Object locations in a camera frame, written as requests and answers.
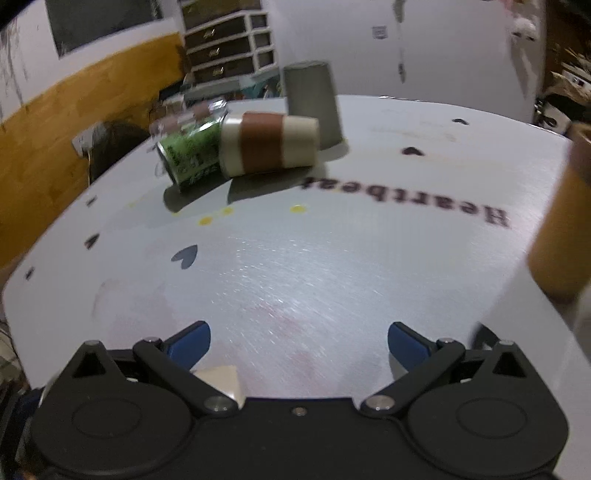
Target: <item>round table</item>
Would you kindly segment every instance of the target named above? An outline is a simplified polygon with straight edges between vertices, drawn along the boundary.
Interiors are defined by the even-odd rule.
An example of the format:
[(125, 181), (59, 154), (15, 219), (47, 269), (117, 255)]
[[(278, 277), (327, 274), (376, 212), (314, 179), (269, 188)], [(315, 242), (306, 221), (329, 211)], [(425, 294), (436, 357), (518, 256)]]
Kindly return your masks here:
[(391, 322), (462, 342), (482, 322), (545, 379), (571, 428), (558, 473), (586, 478), (591, 368), (523, 262), (567, 140), (458, 106), (339, 103), (346, 144), (312, 171), (212, 180), (188, 201), (149, 140), (85, 191), (4, 291), (31, 385), (86, 339), (128, 348), (206, 320), (200, 365), (236, 365), (246, 395), (359, 402), (402, 373)]

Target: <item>tipped over can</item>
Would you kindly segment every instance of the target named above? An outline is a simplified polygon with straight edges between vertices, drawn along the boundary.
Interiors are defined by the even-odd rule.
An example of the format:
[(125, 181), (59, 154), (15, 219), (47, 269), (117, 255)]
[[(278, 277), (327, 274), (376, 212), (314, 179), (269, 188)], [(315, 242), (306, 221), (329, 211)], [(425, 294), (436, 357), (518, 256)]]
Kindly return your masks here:
[(170, 134), (157, 143), (164, 167), (181, 192), (220, 170), (221, 123), (222, 118), (210, 118), (189, 132)]

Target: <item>cardboard tube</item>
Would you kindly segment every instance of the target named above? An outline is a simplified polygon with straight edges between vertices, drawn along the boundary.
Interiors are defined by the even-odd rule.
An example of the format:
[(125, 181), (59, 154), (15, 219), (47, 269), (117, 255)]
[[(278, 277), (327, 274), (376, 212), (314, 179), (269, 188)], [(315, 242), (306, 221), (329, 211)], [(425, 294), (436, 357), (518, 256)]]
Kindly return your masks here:
[(569, 160), (528, 255), (549, 298), (577, 298), (591, 278), (591, 126), (574, 124)]

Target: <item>metal screw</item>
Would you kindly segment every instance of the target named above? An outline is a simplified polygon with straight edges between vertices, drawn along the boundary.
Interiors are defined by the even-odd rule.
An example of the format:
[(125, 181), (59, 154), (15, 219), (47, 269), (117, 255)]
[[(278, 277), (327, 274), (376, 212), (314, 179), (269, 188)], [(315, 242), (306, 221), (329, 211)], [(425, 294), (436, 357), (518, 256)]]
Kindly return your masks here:
[(308, 413), (304, 407), (296, 407), (291, 412), (297, 417), (303, 417)]
[(396, 402), (387, 395), (374, 395), (365, 400), (365, 404), (375, 411), (390, 410)]
[(233, 404), (233, 401), (231, 398), (223, 397), (221, 395), (209, 397), (205, 402), (203, 402), (203, 406), (206, 409), (208, 409), (209, 411), (214, 411), (214, 412), (231, 410), (232, 404)]
[(144, 342), (148, 342), (148, 343), (160, 343), (162, 340), (159, 339), (158, 337), (146, 337), (144, 338)]

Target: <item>gray cylinder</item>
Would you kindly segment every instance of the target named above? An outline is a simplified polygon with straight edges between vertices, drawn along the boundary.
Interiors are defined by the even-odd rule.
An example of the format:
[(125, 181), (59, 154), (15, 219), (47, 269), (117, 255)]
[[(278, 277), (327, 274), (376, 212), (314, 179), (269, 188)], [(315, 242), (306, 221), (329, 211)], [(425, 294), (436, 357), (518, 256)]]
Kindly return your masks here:
[(327, 61), (292, 63), (283, 69), (283, 75), (289, 114), (318, 119), (321, 150), (341, 143), (343, 134), (330, 64)]

